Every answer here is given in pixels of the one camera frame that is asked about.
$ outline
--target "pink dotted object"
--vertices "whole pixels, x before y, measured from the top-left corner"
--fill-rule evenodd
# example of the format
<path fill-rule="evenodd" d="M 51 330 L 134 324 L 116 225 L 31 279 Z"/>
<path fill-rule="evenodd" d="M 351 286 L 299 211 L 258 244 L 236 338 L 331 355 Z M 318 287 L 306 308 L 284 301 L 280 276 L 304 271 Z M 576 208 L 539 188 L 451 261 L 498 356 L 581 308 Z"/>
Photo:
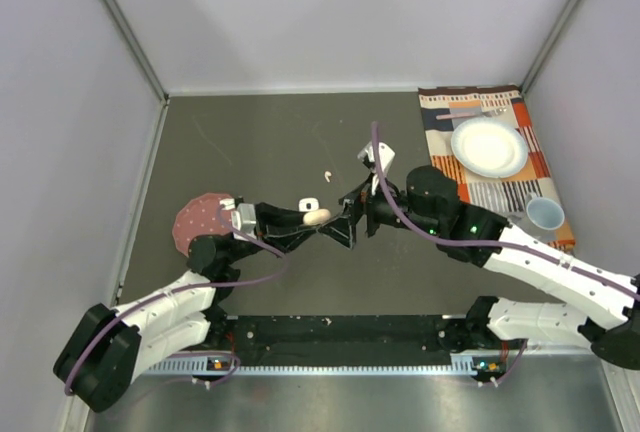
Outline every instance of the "pink dotted object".
<path fill-rule="evenodd" d="M 189 244 L 199 235 L 225 235 L 231 232 L 220 223 L 216 214 L 220 201 L 231 199 L 229 194 L 204 194 L 191 200 L 176 215 L 171 233 L 176 243 L 176 249 L 187 257 Z M 231 211 L 223 210 L 222 218 L 231 222 Z"/>

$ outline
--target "metal panel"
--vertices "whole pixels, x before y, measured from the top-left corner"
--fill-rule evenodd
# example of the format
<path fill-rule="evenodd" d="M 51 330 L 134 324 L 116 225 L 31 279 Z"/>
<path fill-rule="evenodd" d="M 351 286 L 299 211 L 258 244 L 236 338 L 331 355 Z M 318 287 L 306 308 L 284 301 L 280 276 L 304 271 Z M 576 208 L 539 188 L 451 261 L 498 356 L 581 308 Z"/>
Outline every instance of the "metal panel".
<path fill-rule="evenodd" d="M 116 0 L 102 0 L 102 3 L 105 6 L 105 10 L 113 20 L 117 30 L 120 32 L 122 39 L 129 48 L 129 52 L 131 52 L 131 55 L 140 68 L 140 71 L 147 79 L 149 86 L 153 89 L 158 99 L 165 100 L 168 97 L 167 93 L 165 92 L 164 87 L 162 87 L 160 79 L 158 79 L 158 76 L 153 70 L 147 55 L 144 50 L 142 50 L 133 30 L 131 30 L 131 26 L 122 13 L 118 2 L 116 2 Z"/>
<path fill-rule="evenodd" d="M 207 392 L 144 377 L 93 432 L 616 432 L 620 422 L 593 357 L 527 357 L 498 389 L 452 377 L 236 377 Z M 116 420 L 106 415 L 119 415 Z"/>
<path fill-rule="evenodd" d="M 118 0 L 176 93 L 521 82 L 566 0 Z"/>
<path fill-rule="evenodd" d="M 588 0 L 527 95 L 578 257 L 628 275 L 640 262 L 638 36 L 637 0 Z"/>
<path fill-rule="evenodd" d="M 535 84 L 535 81 L 538 78 L 538 75 L 540 75 L 542 68 L 545 66 L 545 64 L 549 60 L 551 53 L 558 45 L 558 40 L 567 30 L 567 27 L 571 23 L 571 19 L 573 19 L 583 1 L 584 0 L 568 0 L 565 4 L 562 12 L 560 12 L 560 16 L 556 20 L 556 23 L 551 28 L 549 36 L 545 40 L 544 45 L 533 61 L 529 72 L 527 72 L 527 75 L 522 81 L 521 89 L 524 94 L 527 94 L 531 90 L 531 87 L 533 87 L 533 84 Z"/>
<path fill-rule="evenodd" d="M 603 367 L 624 430 L 640 430 L 640 372 L 607 363 Z"/>
<path fill-rule="evenodd" d="M 0 430 L 44 431 L 64 416 L 53 360 L 113 290 L 159 103 L 99 0 L 0 16 Z"/>
<path fill-rule="evenodd" d="M 182 375 L 219 376 L 227 372 L 218 372 L 207 367 L 210 359 L 216 359 L 215 354 L 209 357 L 171 357 L 150 367 L 145 375 Z M 451 365 L 414 365 L 398 367 L 304 367 L 304 366 L 256 366 L 240 367 L 234 375 L 237 376 L 425 376 L 425 375 L 476 375 L 473 368 L 473 357 L 469 355 L 454 355 Z"/>
<path fill-rule="evenodd" d="M 178 211 L 204 192 L 294 208 L 301 198 L 316 197 L 338 210 L 337 199 L 366 177 L 356 154 L 370 140 L 372 120 L 380 121 L 383 140 L 396 152 L 390 179 L 404 187 L 406 174 L 429 160 L 415 92 L 172 98 L 122 300 L 146 295 L 184 272 L 185 257 L 175 250 L 171 228 Z M 333 173 L 330 183 L 326 170 Z M 527 284 L 451 260 L 406 230 L 383 228 L 368 239 L 360 227 L 354 250 L 312 237 L 290 258 L 290 273 L 259 287 L 236 288 L 223 302 L 225 310 L 457 314 L 466 313 L 478 295 L 548 300 Z M 261 253 L 237 266 L 246 279 L 275 273 L 282 264 Z"/>
<path fill-rule="evenodd" d="M 118 254 L 118 280 L 116 288 L 113 291 L 113 296 L 109 301 L 109 304 L 117 303 L 122 292 L 124 280 L 127 275 L 127 269 L 129 267 L 129 260 L 131 260 L 131 251 L 133 250 L 133 244 L 138 232 L 138 224 L 140 223 L 140 216 L 142 215 L 142 208 L 144 206 L 144 200 L 149 188 L 149 181 L 151 180 L 151 173 L 153 172 L 153 165 L 155 164 L 156 154 L 158 153 L 158 146 L 160 145 L 160 138 L 162 137 L 162 129 L 164 127 L 164 121 L 167 118 L 167 111 L 169 110 L 169 101 L 164 102 L 160 110 L 160 115 L 155 123 L 152 138 L 149 142 L 148 150 L 145 154 L 144 167 L 139 178 L 138 193 L 136 194 L 136 200 L 134 203 L 133 211 L 130 217 L 130 223 L 127 230 L 127 236 L 123 240 L 121 252 Z"/>

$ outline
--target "white wall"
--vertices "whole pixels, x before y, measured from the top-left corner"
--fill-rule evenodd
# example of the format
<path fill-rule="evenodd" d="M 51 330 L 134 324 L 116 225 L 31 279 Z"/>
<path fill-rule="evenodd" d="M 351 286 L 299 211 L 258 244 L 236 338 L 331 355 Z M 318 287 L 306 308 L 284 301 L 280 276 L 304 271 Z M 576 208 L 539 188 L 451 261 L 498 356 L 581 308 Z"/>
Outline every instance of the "white wall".
<path fill-rule="evenodd" d="M 528 96 L 578 255 L 640 273 L 640 5 L 586 0 Z"/>
<path fill-rule="evenodd" d="M 118 0 L 171 92 L 520 82 L 566 0 Z"/>
<path fill-rule="evenodd" d="M 108 299 L 158 102 L 98 0 L 0 0 L 0 430 L 48 431 L 52 367 Z"/>

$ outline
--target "small white object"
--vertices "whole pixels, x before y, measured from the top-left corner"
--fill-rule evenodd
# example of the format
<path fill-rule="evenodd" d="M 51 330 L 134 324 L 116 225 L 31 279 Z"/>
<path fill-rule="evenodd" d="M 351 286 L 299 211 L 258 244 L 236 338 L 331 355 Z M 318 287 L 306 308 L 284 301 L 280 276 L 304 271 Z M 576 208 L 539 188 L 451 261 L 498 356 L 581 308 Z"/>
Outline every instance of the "small white object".
<path fill-rule="evenodd" d="M 314 199 L 313 197 L 308 197 L 306 199 L 301 199 L 298 202 L 298 210 L 300 212 L 312 212 L 314 210 L 318 210 L 320 208 L 320 202 L 318 199 Z"/>
<path fill-rule="evenodd" d="M 453 155 L 483 177 L 511 177 L 527 163 L 529 149 L 516 129 L 496 119 L 471 119 L 451 136 Z"/>
<path fill-rule="evenodd" d="M 382 172 L 386 176 L 389 172 L 389 169 L 391 168 L 391 164 L 393 163 L 393 158 L 396 156 L 396 153 L 384 142 L 380 142 L 378 145 L 378 152 L 381 162 L 380 165 L 382 167 Z M 358 154 L 358 160 L 367 165 L 371 172 L 375 173 L 375 156 L 373 155 L 373 144 L 371 142 L 369 142 L 364 147 L 364 149 L 360 151 L 360 153 Z M 376 190 L 378 189 L 379 184 L 380 179 L 376 174 L 371 181 L 371 195 L 376 195 Z"/>
<path fill-rule="evenodd" d="M 231 225 L 234 229 L 244 232 L 246 235 L 256 238 L 255 228 L 258 223 L 256 209 L 253 204 L 239 204 L 236 210 L 231 212 Z M 233 233 L 236 240 L 246 240 L 239 234 Z"/>
<path fill-rule="evenodd" d="M 328 209 L 314 210 L 313 212 L 307 212 L 302 218 L 304 225 L 320 225 L 324 224 L 331 218 L 331 212 Z"/>
<path fill-rule="evenodd" d="M 222 205 L 224 210 L 233 210 L 236 208 L 236 201 L 235 199 L 222 199 L 220 205 Z"/>

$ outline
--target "colorful patterned placemat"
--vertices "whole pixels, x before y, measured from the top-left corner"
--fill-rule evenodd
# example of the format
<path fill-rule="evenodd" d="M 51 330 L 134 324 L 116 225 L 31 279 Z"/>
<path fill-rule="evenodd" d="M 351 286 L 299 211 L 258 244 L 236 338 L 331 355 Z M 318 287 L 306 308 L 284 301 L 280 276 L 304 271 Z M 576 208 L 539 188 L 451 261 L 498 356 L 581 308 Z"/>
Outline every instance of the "colorful patterned placemat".
<path fill-rule="evenodd" d="M 515 85 L 418 89 L 418 95 L 431 163 L 458 182 L 458 194 L 462 200 L 504 215 L 516 224 L 525 215 L 525 197 L 529 192 L 560 203 L 527 106 Z M 497 107 L 506 107 L 506 112 L 494 119 L 515 127 L 529 148 L 525 167 L 505 179 L 489 179 L 474 174 L 454 157 L 451 136 L 454 129 L 468 118 L 436 119 L 438 115 L 480 113 Z M 572 250 L 576 243 L 567 221 L 543 240 L 565 251 Z"/>

